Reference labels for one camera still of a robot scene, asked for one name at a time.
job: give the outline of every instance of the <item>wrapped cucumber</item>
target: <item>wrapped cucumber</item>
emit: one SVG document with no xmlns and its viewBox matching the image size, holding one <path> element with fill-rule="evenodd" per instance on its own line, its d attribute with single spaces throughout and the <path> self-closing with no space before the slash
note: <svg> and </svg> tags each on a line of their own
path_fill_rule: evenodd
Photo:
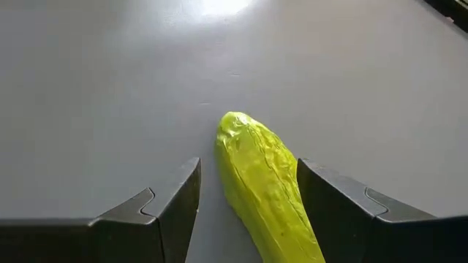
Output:
<svg viewBox="0 0 468 263">
<path fill-rule="evenodd" d="M 297 160 L 267 127 L 227 113 L 216 134 L 224 194 L 265 263 L 325 262 L 303 208 Z"/>
</svg>

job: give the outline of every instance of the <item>yellow object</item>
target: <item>yellow object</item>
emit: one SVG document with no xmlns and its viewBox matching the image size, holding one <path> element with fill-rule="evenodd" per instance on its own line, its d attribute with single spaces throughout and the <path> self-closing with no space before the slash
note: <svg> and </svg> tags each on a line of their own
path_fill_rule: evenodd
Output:
<svg viewBox="0 0 468 263">
<path fill-rule="evenodd" d="M 303 208 L 297 160 L 267 127 L 227 113 L 216 134 L 224 194 L 265 263 L 325 262 Z"/>
</svg>

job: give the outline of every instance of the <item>black plastic part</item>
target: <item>black plastic part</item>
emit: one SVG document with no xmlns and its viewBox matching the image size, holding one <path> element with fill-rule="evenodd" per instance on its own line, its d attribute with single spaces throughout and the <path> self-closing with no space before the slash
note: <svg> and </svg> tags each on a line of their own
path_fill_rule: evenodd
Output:
<svg viewBox="0 0 468 263">
<path fill-rule="evenodd" d="M 468 217 L 436 218 L 307 160 L 302 202 L 327 263 L 468 262 Z"/>
<path fill-rule="evenodd" d="M 192 159 L 161 198 L 150 187 L 93 219 L 0 221 L 0 262 L 185 262 L 200 177 Z"/>
<path fill-rule="evenodd" d="M 468 0 L 424 0 L 468 33 Z"/>
</svg>

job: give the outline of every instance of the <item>gray table surface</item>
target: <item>gray table surface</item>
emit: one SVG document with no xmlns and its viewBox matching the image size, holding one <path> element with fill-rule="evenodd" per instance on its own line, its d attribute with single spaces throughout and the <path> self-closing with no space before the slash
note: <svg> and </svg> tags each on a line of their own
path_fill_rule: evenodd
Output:
<svg viewBox="0 0 468 263">
<path fill-rule="evenodd" d="M 468 37 L 416 0 L 0 3 L 0 214 L 96 216 L 203 159 L 188 262 L 260 262 L 216 125 L 437 216 L 468 213 Z"/>
</svg>

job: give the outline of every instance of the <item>gray surface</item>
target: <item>gray surface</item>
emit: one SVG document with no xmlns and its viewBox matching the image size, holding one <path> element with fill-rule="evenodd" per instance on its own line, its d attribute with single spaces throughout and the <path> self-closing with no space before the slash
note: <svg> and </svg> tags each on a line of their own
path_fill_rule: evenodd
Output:
<svg viewBox="0 0 468 263">
<path fill-rule="evenodd" d="M 384 194 L 468 213 L 467 69 L 466 36 L 413 0 L 2 1 L 1 215 L 95 216 L 200 156 L 188 262 L 258 262 L 214 167 L 228 110 Z"/>
</svg>

